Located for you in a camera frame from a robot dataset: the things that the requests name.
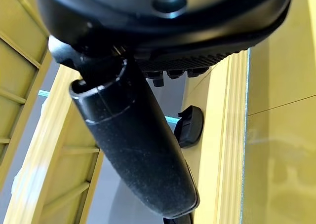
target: black plastic handle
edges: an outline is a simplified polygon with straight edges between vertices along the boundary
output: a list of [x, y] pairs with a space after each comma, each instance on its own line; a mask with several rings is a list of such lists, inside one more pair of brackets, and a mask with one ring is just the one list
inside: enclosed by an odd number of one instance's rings
[[179, 144], [137, 66], [124, 66], [113, 81], [92, 89], [77, 80], [70, 94], [98, 146], [145, 205], [167, 218], [198, 206]]

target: black rubber foot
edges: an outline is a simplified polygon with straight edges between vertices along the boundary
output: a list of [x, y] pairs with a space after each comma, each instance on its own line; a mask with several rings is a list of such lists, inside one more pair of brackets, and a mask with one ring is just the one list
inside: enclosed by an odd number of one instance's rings
[[154, 83], [155, 87], [163, 87], [164, 86], [163, 78], [153, 79], [153, 83]]
[[203, 112], [200, 108], [189, 106], [178, 114], [181, 119], [178, 121], [174, 135], [181, 148], [189, 148], [199, 141], [204, 124]]
[[193, 215], [190, 213], [176, 219], [164, 218], [163, 224], [193, 224]]

